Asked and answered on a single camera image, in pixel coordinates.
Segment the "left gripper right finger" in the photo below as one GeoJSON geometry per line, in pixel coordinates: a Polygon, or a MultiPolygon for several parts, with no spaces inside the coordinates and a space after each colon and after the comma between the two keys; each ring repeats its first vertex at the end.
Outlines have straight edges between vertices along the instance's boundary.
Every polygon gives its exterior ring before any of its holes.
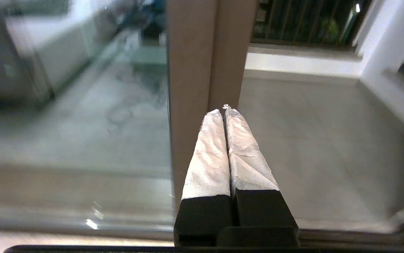
{"type": "Polygon", "coordinates": [[[295,218],[245,118],[227,104],[223,109],[238,225],[297,229],[295,218]]]}

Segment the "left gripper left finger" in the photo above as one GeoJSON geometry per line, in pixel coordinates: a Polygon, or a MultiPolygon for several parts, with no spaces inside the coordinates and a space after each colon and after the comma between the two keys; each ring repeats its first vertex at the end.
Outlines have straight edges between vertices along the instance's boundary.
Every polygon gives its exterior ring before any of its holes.
{"type": "Polygon", "coordinates": [[[175,246],[215,246],[234,224],[223,117],[208,112],[198,133],[174,224],[175,246]]]}

